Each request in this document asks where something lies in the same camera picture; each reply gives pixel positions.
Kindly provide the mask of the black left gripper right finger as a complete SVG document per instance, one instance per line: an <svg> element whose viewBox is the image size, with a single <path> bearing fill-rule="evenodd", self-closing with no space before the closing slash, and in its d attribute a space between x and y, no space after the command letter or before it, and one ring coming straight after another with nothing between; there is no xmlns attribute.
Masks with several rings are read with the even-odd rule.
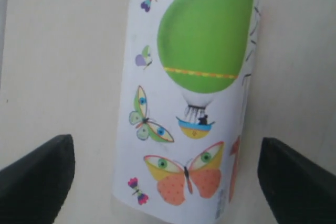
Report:
<svg viewBox="0 0 336 224"><path fill-rule="evenodd" d="M282 141L263 138L257 177L278 223L335 223L335 175Z"/></svg>

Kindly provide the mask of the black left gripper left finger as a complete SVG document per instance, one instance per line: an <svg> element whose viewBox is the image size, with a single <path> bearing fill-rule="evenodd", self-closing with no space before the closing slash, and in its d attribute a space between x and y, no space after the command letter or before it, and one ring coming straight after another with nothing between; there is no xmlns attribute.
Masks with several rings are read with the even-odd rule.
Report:
<svg viewBox="0 0 336 224"><path fill-rule="evenodd" d="M64 134L1 169L1 223L54 223L75 167L73 138Z"/></svg>

